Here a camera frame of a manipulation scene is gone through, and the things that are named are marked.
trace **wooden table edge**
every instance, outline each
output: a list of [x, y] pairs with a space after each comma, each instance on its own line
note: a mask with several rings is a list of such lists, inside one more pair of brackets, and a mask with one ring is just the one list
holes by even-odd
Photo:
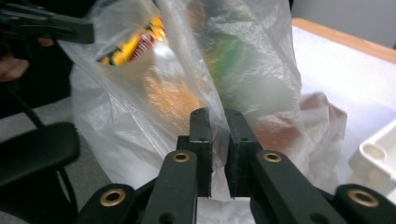
[[368, 40], [348, 35], [332, 28], [307, 21], [301, 18], [292, 19], [292, 24], [300, 29], [306, 30], [315, 35], [320, 35], [334, 42], [338, 42], [353, 49], [370, 54], [385, 61], [396, 63], [396, 50], [390, 49]]

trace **white wall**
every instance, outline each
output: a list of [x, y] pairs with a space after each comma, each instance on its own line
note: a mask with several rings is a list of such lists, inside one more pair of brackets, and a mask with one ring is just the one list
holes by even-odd
[[396, 45], [396, 0], [294, 0], [291, 15], [380, 45]]

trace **plastic bag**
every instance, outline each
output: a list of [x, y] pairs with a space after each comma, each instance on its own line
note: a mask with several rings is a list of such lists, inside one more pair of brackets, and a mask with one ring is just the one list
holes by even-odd
[[300, 96], [289, 3], [157, 3], [169, 45], [156, 43], [123, 66], [97, 59], [159, 14], [149, 0], [98, 1], [89, 17], [95, 43], [61, 43], [76, 64], [71, 76], [76, 125], [108, 177], [134, 188], [154, 178], [164, 156], [176, 149], [177, 137], [189, 134], [190, 112], [206, 106], [215, 135], [215, 172], [213, 198], [199, 199], [198, 222], [254, 223], [248, 200], [229, 198], [225, 106], [244, 114], [263, 147], [285, 152], [312, 183], [332, 190], [346, 116], [323, 94]]

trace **person's hand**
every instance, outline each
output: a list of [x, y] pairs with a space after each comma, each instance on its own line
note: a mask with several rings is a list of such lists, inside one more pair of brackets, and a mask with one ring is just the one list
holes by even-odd
[[[53, 45], [53, 40], [49, 38], [38, 38], [38, 43], [43, 47]], [[16, 59], [11, 55], [3, 56], [0, 59], [0, 82], [7, 82], [23, 75], [29, 67], [29, 62], [22, 59]]]

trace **white plastic tray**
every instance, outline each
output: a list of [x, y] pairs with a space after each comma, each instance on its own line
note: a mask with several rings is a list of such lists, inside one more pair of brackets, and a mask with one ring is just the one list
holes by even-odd
[[349, 166], [351, 183], [374, 189], [396, 203], [396, 119], [361, 143]]

